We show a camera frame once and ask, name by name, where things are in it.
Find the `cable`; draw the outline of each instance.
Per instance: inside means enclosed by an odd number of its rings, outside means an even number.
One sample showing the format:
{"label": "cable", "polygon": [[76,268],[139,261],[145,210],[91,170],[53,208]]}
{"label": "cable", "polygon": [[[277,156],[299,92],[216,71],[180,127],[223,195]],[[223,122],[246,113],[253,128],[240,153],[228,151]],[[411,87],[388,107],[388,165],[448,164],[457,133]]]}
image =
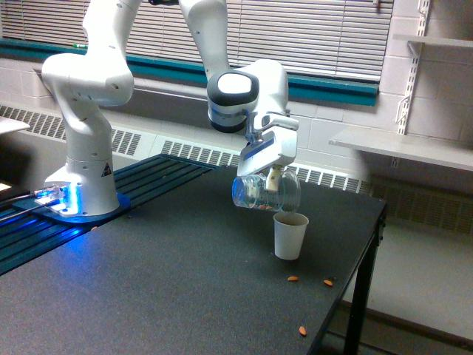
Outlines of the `cable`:
{"label": "cable", "polygon": [[22,195],[22,196],[12,197],[7,200],[3,200],[2,202],[0,202],[0,208],[5,207],[7,205],[11,205],[12,203],[16,201],[24,200],[25,198],[31,198],[31,197],[35,197],[35,194]]}
{"label": "cable", "polygon": [[21,211],[21,212],[18,212],[18,213],[15,213],[15,214],[10,214],[6,217],[3,217],[3,218],[0,218],[0,223],[3,223],[5,221],[8,221],[8,220],[11,220],[12,218],[15,218],[15,217],[18,217],[18,216],[21,216],[23,214],[26,214],[26,213],[29,213],[31,211],[35,211],[36,209],[40,209],[42,207],[48,207],[48,206],[52,206],[52,205],[55,205],[56,203],[59,203],[60,200],[52,200],[48,203],[45,203],[44,205],[37,205],[37,206],[34,206],[30,209],[25,209],[24,211]]}

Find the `shelf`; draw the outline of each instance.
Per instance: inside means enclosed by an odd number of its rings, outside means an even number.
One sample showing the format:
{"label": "shelf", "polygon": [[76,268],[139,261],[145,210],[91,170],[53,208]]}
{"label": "shelf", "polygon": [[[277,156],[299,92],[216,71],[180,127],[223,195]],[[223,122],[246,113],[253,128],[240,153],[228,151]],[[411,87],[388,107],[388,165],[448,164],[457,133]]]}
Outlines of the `shelf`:
{"label": "shelf", "polygon": [[420,35],[394,35],[393,38],[414,43],[431,44],[433,46],[473,48],[473,41],[465,41],[462,39],[438,38]]}
{"label": "shelf", "polygon": [[473,171],[473,146],[437,138],[398,135],[351,126],[333,136],[330,144],[390,157]]}
{"label": "shelf", "polygon": [[24,122],[0,117],[0,135],[4,133],[21,131],[22,129],[28,129],[28,128],[30,128],[30,125]]}

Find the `paper cup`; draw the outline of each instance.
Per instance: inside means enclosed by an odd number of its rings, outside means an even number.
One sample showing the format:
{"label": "paper cup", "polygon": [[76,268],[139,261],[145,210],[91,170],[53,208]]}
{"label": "paper cup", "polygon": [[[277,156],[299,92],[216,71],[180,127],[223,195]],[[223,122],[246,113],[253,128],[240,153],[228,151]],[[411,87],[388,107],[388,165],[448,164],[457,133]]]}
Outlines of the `paper cup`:
{"label": "paper cup", "polygon": [[300,213],[279,212],[274,219],[274,254],[284,260],[295,260],[301,253],[309,219]]}

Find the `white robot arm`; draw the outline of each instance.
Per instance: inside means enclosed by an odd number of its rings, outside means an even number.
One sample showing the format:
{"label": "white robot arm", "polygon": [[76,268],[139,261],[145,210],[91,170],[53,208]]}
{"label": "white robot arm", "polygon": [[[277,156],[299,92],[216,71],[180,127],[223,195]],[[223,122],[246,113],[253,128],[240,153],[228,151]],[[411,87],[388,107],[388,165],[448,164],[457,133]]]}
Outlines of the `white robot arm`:
{"label": "white robot arm", "polygon": [[266,189],[276,191],[282,168],[296,157],[299,122],[286,116],[287,75],[280,63],[261,59],[232,69],[227,54],[225,0],[179,0],[205,67],[208,117],[229,133],[246,125],[248,145],[239,157],[239,176],[270,168]]}
{"label": "white robot arm", "polygon": [[[51,207],[63,217],[107,214],[119,207],[112,167],[112,129],[101,106],[125,104],[133,76],[126,42],[141,0],[92,0],[84,18],[86,55],[59,54],[43,65],[44,83],[64,117],[65,166],[46,185],[67,187],[63,203]],[[48,203],[48,197],[37,200]]]}

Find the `window blind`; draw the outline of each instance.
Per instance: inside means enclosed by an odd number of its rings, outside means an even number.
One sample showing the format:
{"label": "window blind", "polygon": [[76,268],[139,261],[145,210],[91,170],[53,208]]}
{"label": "window blind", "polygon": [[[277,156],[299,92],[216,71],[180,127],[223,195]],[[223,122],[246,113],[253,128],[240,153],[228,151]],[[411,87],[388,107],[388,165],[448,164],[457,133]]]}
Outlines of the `window blind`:
{"label": "window blind", "polygon": [[[240,67],[275,59],[288,72],[379,81],[394,0],[227,0],[228,54]],[[4,0],[5,38],[86,43],[89,0]],[[200,61],[178,5],[138,10],[127,52]]]}

